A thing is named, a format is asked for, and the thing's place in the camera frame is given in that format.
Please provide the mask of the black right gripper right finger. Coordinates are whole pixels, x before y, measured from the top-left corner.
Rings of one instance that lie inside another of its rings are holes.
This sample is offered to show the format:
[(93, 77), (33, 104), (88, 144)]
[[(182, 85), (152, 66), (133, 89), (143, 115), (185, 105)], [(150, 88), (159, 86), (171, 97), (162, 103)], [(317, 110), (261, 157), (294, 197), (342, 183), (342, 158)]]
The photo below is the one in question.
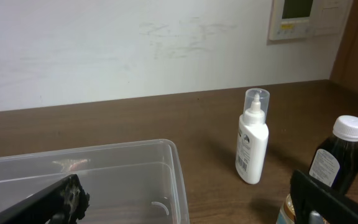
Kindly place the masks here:
[(295, 170), (290, 179), (295, 223), (358, 223), (358, 203)]

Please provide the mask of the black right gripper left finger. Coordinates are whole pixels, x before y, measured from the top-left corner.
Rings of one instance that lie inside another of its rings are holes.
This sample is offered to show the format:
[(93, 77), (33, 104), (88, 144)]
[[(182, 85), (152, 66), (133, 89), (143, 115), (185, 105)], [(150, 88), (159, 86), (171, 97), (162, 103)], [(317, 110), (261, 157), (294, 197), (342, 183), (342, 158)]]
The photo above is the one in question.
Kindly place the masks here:
[(0, 224), (76, 224), (85, 217), (90, 195), (70, 174), (0, 212)]

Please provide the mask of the small jar gold lid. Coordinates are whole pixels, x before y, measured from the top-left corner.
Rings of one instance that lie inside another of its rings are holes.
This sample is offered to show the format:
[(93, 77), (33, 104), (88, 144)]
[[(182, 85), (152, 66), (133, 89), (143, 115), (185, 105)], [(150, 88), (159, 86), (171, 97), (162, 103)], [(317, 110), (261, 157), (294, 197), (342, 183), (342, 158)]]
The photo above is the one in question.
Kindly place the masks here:
[(288, 194), (280, 208), (276, 224), (294, 224), (294, 223), (295, 223), (295, 209), (290, 194)]

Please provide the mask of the dark bottle white cap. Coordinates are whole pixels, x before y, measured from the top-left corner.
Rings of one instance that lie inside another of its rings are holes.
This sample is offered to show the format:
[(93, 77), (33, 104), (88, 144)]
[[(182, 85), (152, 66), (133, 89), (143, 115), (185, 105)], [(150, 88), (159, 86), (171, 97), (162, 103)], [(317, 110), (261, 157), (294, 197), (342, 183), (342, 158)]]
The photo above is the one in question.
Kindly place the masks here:
[(332, 136), (316, 149), (308, 174), (342, 195), (358, 174), (358, 117), (339, 116)]

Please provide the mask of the white squeeze bottle clear cap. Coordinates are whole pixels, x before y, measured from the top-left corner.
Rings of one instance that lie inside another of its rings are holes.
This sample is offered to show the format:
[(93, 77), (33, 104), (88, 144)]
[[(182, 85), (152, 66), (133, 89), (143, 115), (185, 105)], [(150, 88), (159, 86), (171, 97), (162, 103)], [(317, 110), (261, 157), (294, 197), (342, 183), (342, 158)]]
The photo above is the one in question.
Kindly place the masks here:
[(269, 139), (266, 124), (270, 93), (261, 88), (246, 91), (244, 109), (239, 117), (236, 170), (248, 184), (260, 181)]

